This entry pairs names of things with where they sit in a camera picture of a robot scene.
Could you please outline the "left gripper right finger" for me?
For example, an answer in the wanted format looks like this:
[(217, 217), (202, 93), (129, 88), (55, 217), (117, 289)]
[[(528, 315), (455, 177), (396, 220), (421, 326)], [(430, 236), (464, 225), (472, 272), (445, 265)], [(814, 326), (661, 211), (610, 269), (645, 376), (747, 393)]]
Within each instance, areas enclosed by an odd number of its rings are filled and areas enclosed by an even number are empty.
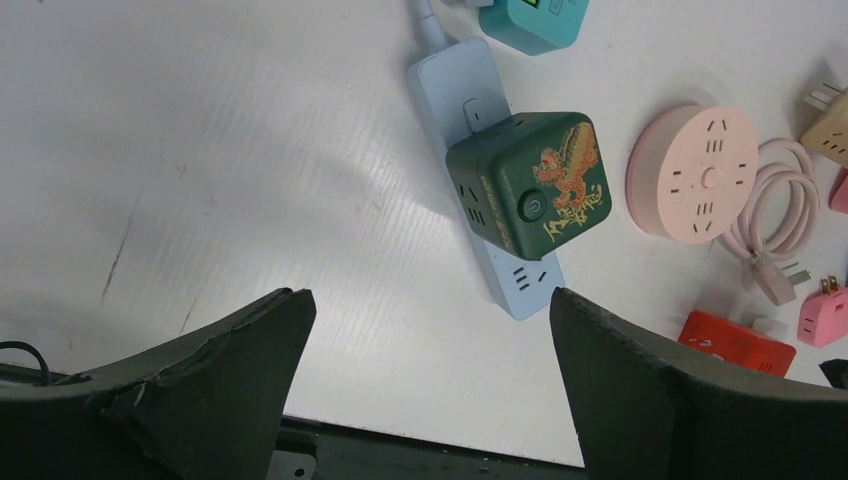
[(847, 394), (707, 356), (556, 289), (549, 311), (592, 479), (843, 479)]

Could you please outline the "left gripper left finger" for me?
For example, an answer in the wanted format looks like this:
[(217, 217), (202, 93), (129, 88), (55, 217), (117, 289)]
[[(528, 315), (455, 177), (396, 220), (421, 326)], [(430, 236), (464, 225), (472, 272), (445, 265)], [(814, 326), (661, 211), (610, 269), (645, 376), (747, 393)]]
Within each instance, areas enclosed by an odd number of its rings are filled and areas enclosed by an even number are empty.
[(1, 391), (5, 479), (262, 479), (316, 318), (279, 289), (49, 386)]

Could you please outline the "red small adapter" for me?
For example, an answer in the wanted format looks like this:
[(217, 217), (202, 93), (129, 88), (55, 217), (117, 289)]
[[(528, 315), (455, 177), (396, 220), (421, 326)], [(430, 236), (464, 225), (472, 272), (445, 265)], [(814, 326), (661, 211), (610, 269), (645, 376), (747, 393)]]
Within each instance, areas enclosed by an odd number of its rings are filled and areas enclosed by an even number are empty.
[(720, 316), (693, 311), (677, 341), (705, 355), (784, 378), (797, 350), (784, 342)]

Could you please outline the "pink square plug adapter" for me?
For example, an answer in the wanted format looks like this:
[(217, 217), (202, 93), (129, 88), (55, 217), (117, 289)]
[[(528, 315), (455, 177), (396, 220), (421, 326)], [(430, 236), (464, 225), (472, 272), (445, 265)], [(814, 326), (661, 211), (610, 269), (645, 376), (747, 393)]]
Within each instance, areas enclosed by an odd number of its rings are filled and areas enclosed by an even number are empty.
[(820, 282), (820, 292), (802, 305), (797, 339), (822, 348), (847, 335), (847, 287), (829, 275)]

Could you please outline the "pale pink round socket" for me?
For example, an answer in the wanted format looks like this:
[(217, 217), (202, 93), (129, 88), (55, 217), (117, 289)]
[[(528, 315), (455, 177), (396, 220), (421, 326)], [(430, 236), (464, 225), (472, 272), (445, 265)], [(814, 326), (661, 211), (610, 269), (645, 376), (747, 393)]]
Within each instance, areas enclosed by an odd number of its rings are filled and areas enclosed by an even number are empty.
[(631, 152), (626, 176), (631, 218), (649, 235), (708, 243), (746, 205), (758, 162), (757, 132), (742, 109), (670, 108), (646, 127)]

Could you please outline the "green patterned small adapter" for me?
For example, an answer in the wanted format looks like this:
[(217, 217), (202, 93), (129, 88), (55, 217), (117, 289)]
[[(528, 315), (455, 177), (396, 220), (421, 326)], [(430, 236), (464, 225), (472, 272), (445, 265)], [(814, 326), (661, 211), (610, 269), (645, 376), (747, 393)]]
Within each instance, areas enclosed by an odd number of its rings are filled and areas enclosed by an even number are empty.
[(523, 260), (612, 210), (595, 126), (581, 112), (514, 114), (451, 146), (446, 167), (472, 231)]

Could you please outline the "yellow plug adapter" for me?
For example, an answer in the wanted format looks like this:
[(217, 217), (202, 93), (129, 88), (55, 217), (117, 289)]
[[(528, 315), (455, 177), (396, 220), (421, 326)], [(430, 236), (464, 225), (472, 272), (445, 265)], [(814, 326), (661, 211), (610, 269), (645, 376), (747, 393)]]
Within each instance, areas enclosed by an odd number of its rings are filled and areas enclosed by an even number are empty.
[(847, 90), (822, 83), (804, 102), (821, 111), (800, 137), (809, 151), (847, 168)]

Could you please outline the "white power strip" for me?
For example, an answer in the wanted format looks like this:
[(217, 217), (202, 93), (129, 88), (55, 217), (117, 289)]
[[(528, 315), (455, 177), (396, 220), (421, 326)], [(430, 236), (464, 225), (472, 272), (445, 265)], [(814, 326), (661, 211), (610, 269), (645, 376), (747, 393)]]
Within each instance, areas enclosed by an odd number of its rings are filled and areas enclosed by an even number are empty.
[[(488, 43), (471, 37), (426, 56), (407, 70), (407, 83), (439, 169), (449, 179), (450, 146), (511, 116)], [(493, 301), (512, 319), (523, 321), (547, 308), (552, 292), (565, 280), (557, 255), (526, 261), (476, 235), (462, 205), (470, 194), (452, 189), (454, 209), (473, 252), (473, 263)]]

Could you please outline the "teal power strip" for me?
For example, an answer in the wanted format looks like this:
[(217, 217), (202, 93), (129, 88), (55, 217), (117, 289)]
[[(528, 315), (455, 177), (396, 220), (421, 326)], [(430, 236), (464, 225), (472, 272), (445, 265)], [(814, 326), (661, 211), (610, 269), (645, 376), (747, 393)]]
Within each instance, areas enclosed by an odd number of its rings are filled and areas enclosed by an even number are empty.
[(529, 56), (572, 46), (589, 0), (495, 0), (479, 10), (481, 30)]

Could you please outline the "pink triangular power strip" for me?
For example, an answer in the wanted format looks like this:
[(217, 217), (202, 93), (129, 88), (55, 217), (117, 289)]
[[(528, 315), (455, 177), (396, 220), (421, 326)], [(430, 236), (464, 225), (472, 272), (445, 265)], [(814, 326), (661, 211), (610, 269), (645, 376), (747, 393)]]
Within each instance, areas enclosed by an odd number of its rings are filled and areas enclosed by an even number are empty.
[(830, 210), (848, 214), (848, 170), (841, 168), (831, 188), (828, 207)]

